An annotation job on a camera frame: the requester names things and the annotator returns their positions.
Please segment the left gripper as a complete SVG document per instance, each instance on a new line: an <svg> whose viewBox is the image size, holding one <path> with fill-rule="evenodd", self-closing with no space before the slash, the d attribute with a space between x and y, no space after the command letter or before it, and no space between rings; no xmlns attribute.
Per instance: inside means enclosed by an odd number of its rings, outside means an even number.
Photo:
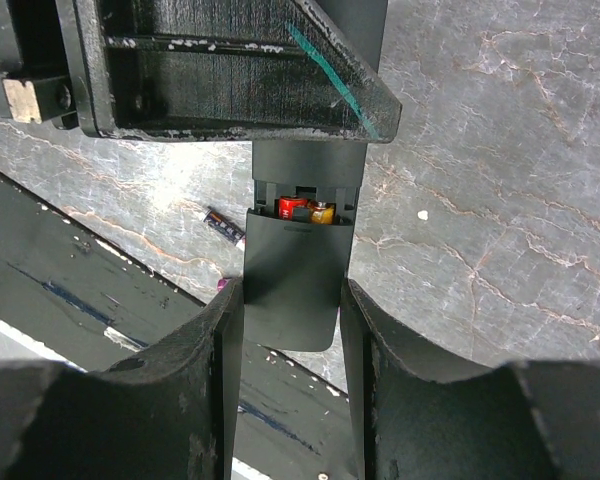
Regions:
<svg viewBox="0 0 600 480"><path fill-rule="evenodd" d="M114 16L112 1L0 1L0 118L112 136Z"/></svg>

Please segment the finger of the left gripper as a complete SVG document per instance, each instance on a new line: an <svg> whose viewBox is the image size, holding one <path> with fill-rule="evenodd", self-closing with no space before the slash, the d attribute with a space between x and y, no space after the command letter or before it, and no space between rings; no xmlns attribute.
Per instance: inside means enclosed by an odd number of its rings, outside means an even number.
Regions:
<svg viewBox="0 0 600 480"><path fill-rule="evenodd" d="M82 130L140 141L388 143L383 1L78 1Z"/></svg>

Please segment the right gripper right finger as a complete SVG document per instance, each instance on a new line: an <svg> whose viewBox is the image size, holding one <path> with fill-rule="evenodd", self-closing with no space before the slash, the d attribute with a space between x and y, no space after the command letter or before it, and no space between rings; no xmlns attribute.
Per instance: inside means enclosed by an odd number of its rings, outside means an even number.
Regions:
<svg viewBox="0 0 600 480"><path fill-rule="evenodd" d="M600 360L484 366L352 280L340 312L361 478L600 479Z"/></svg>

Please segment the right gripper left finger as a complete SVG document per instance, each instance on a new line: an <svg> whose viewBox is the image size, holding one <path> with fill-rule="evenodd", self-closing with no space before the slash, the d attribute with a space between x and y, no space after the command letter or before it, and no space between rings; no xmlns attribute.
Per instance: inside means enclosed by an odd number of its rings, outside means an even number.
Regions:
<svg viewBox="0 0 600 480"><path fill-rule="evenodd" d="M104 372L0 361L0 479L227 479L244 330L234 279Z"/></svg>

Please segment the black remote control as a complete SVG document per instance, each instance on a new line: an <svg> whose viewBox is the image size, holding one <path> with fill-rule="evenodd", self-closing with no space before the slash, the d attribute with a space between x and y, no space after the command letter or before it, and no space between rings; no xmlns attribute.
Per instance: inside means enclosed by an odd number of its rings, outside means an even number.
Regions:
<svg viewBox="0 0 600 480"><path fill-rule="evenodd" d="M379 67L386 1L320 1L368 65ZM367 154L365 143L352 141L259 141L252 144L253 211L277 218L283 196L335 206L335 224L355 223Z"/></svg>

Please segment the black battery cover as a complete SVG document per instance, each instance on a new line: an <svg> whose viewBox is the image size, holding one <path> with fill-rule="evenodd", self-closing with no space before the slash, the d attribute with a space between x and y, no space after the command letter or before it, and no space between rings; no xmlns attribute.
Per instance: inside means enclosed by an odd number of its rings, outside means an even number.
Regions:
<svg viewBox="0 0 600 480"><path fill-rule="evenodd" d="M274 349L322 352L333 342L354 226L246 218L244 333Z"/></svg>

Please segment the red orange battery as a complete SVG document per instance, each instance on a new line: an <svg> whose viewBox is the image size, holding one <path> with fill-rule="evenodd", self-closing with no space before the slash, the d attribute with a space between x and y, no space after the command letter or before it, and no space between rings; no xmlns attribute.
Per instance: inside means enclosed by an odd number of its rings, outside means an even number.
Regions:
<svg viewBox="0 0 600 480"><path fill-rule="evenodd" d="M335 205L327 202L310 201L308 203L309 221L312 224L331 225L335 218Z"/></svg>

